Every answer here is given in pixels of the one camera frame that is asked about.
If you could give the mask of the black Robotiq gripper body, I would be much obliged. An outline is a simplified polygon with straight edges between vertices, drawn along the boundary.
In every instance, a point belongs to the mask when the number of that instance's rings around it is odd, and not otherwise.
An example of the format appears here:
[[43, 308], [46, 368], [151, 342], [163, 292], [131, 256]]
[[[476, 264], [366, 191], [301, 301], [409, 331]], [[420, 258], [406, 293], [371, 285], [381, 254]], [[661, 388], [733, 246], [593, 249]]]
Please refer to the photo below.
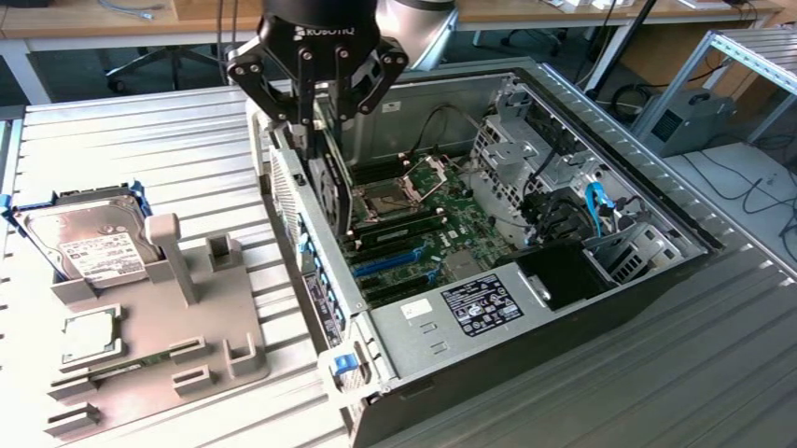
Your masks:
[[263, 1], [261, 42], [277, 49], [313, 38], [370, 51], [381, 41], [377, 6], [377, 1]]

